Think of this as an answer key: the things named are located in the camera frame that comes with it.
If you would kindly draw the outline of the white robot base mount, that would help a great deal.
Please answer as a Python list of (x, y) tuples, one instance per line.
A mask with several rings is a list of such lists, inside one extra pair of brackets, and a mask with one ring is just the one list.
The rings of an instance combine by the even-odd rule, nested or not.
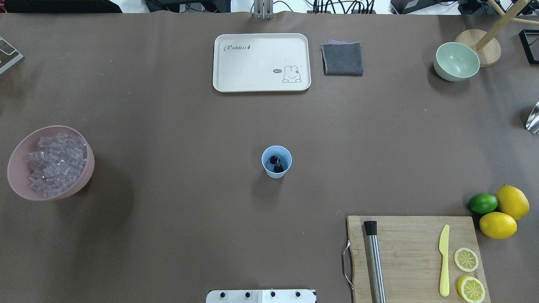
[(214, 290), (206, 303), (316, 303), (316, 291), (309, 289)]

